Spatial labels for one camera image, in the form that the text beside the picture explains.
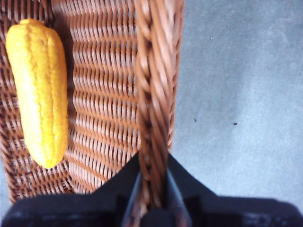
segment corn cob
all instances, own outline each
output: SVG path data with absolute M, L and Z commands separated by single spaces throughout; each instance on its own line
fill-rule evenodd
M 21 20 L 6 37 L 25 144 L 33 160 L 54 167 L 67 147 L 67 74 L 58 34 L 34 19 Z

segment gray floor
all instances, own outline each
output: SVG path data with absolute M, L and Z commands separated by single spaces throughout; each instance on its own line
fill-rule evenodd
M 303 212 L 302 12 L 302 0 L 186 1 L 174 156 L 219 195 Z M 1 218 L 7 207 L 1 173 Z

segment braided handle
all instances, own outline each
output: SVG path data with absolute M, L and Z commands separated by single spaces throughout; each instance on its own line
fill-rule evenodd
M 142 203 L 162 207 L 183 12 L 181 0 L 136 0 L 137 75 Z

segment black object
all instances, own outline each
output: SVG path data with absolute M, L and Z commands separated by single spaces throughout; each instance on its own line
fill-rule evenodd
M 60 194 L 20 200 L 6 214 L 2 226 L 125 225 L 125 214 L 131 222 L 135 218 L 131 217 L 131 209 L 140 191 L 138 174 L 138 155 L 135 155 L 91 195 Z M 295 206 L 271 199 L 217 196 L 171 155 L 166 198 L 165 210 L 148 212 L 140 226 L 303 227 L 303 218 Z

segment wicker basket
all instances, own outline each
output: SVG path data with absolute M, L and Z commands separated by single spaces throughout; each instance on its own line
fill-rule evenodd
M 1 158 L 12 202 L 37 194 L 93 192 L 149 143 L 164 141 L 171 148 L 183 1 L 2 0 L 0 17 Z M 52 169 L 37 165 L 24 144 L 5 50 L 9 27 L 24 18 L 53 27 L 66 52 L 69 145 Z M 163 67 L 153 82 L 149 76 Z

